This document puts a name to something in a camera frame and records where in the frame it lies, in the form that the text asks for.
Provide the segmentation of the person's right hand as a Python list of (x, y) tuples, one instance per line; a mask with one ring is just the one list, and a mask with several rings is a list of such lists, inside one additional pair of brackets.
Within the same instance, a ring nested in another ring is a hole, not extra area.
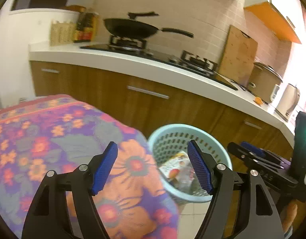
[(291, 200), (285, 208), (285, 217), (282, 221), (283, 232), (286, 233), (297, 216), (297, 201)]

